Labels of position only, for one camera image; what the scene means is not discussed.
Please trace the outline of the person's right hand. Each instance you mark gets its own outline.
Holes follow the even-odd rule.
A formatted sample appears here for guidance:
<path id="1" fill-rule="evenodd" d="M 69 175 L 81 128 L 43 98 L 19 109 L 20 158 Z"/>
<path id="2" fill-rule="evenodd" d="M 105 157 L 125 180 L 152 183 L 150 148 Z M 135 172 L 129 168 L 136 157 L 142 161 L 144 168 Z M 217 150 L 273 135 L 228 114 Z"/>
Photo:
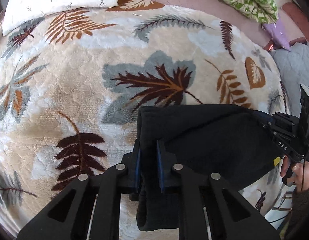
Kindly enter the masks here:
<path id="1" fill-rule="evenodd" d="M 288 156 L 283 159 L 281 166 L 280 176 L 285 177 L 288 169 L 291 168 L 294 172 L 294 177 L 288 178 L 287 181 L 295 183 L 296 192 L 301 193 L 309 189 L 309 162 L 305 161 L 302 163 L 293 164 L 290 162 Z"/>

